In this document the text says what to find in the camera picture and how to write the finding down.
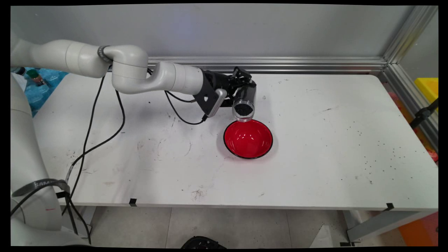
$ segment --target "table leg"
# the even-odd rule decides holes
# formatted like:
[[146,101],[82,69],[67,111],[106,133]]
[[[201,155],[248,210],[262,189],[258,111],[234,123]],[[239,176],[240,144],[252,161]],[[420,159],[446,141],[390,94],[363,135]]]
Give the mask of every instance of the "table leg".
[[433,212],[383,211],[380,214],[359,223],[354,218],[354,211],[344,211],[347,222],[347,235],[350,242],[359,242],[380,235],[404,224],[421,219]]

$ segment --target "yellow box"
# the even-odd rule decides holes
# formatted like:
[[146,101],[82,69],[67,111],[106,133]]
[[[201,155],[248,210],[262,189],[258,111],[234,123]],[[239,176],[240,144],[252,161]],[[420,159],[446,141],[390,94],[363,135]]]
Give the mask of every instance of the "yellow box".
[[439,97],[439,78],[417,78],[414,83],[430,104]]

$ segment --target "white robotic arm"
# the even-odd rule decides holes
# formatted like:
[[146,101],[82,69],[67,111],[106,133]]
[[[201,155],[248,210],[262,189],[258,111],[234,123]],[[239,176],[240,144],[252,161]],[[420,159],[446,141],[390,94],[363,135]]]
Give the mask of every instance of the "white robotic arm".
[[[159,62],[147,78],[147,59],[147,53],[133,45],[98,47],[70,40],[36,45],[11,32],[11,67],[47,68],[100,78],[113,64],[112,85],[121,93],[175,91],[193,95],[207,117],[214,116],[219,107],[242,104],[250,106],[252,112],[239,115],[233,108],[237,120],[245,122],[252,118],[256,85],[244,70],[235,68],[233,75],[227,76],[193,66]],[[39,187],[36,181],[42,179],[49,176],[39,151],[30,106],[11,76],[11,191],[24,186]],[[11,209],[25,195],[12,196]],[[15,245],[84,243],[74,234],[61,231],[61,211],[53,187],[32,195],[12,215],[11,232],[11,244]]]
[[113,61],[112,85],[124,94],[166,90],[196,95],[202,88],[203,75],[197,67],[160,62],[147,78],[148,55],[141,48],[121,45],[100,49],[103,58],[98,55],[98,46],[70,40],[36,45],[11,32],[10,63],[11,66],[48,68],[100,78]]

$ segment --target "bottle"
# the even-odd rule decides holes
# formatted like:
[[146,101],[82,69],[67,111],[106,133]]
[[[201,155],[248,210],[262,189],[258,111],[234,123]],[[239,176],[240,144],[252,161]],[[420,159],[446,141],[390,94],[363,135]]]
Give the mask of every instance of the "bottle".
[[37,83],[37,86],[47,85],[47,82],[44,79],[42,79],[42,76],[40,76],[40,74],[36,70],[34,69],[28,70],[26,74],[30,76],[35,83]]

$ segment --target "cable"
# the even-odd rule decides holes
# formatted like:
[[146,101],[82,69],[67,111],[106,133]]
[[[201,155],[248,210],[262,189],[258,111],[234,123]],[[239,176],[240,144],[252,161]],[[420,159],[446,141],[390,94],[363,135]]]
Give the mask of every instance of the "cable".
[[[118,103],[120,104],[121,113],[123,114],[123,123],[121,124],[121,127],[120,127],[120,128],[117,130],[117,132],[115,132],[115,134],[112,135],[110,138],[108,138],[107,140],[103,141],[102,143],[100,143],[100,144],[98,144],[98,145],[92,147],[92,148],[89,149],[88,151],[83,152],[82,155],[80,155],[80,156],[79,156],[79,157],[72,163],[72,165],[70,166],[70,169],[69,169],[69,171],[68,171],[68,173],[67,173],[67,176],[66,176],[66,181],[67,181],[67,183],[68,183],[68,181],[69,181],[70,173],[71,173],[73,167],[75,166],[75,164],[76,164],[81,158],[84,158],[84,156],[85,156],[86,154],[88,154],[89,152],[95,150],[96,148],[98,148],[98,147],[100,147],[101,145],[103,145],[103,144],[107,143],[108,141],[110,141],[112,138],[114,138],[114,137],[121,131],[121,129],[123,129],[123,126],[125,125],[125,118],[126,118],[126,117],[125,117],[125,109],[123,108],[123,104],[121,103],[120,94],[118,93],[117,90],[115,90],[115,93],[116,93],[116,96],[117,96],[117,98],[118,98]],[[92,124],[93,112],[94,112],[94,110],[95,110],[95,105],[96,105],[96,100],[95,100],[95,102],[94,102],[93,109],[92,109],[92,116],[91,116],[91,118],[90,118],[90,126],[91,126],[91,124]],[[75,192],[76,186],[77,186],[77,184],[78,184],[79,177],[81,176],[81,172],[82,172],[82,169],[80,168],[80,169],[79,169],[79,172],[78,172],[78,177],[76,178],[75,185],[73,186],[73,189],[72,189],[72,193],[70,194],[70,199],[73,197],[73,194],[74,194],[74,192]],[[67,209],[67,206],[65,206],[65,209],[62,211],[62,214],[65,213],[65,210],[66,210],[66,209]]]
[[76,215],[78,215],[79,219],[82,221],[82,223],[84,224],[84,227],[86,228],[87,238],[89,239],[89,244],[92,244],[92,241],[90,240],[89,227],[87,226],[86,222],[85,222],[84,219],[82,218],[81,214],[79,214],[78,210],[76,210],[76,207],[75,207],[75,205],[73,204],[72,199],[69,198],[69,202],[70,202],[70,205],[72,206],[73,210],[75,211]]
[[174,106],[172,105],[171,100],[170,100],[169,97],[168,97],[168,91],[165,91],[165,95],[167,96],[168,102],[169,102],[169,104],[171,105],[171,108],[174,110],[174,113],[176,113],[177,117],[179,117],[179,119],[181,119],[184,123],[186,123],[186,124],[190,124],[190,125],[198,125],[198,124],[201,124],[201,123],[205,122],[205,120],[207,119],[207,115],[204,114],[204,116],[202,117],[202,120],[201,120],[200,122],[197,122],[197,123],[191,123],[191,122],[187,122],[187,121],[185,121],[185,120],[182,119],[182,117],[177,113],[176,109],[175,109]]
[[173,95],[170,91],[166,91],[166,92],[167,92],[169,95],[171,95],[172,97],[174,97],[174,98],[176,98],[176,99],[178,99],[179,101],[182,101],[182,102],[190,102],[190,103],[193,103],[193,102],[196,101],[196,100],[182,100],[181,98],[179,98],[179,97]]
[[78,229],[76,228],[75,219],[73,218],[72,209],[70,208],[70,205],[69,205],[69,197],[67,195],[65,196],[65,204],[67,205],[67,210],[69,212],[70,221],[72,222],[73,232],[75,232],[75,234],[78,234]]

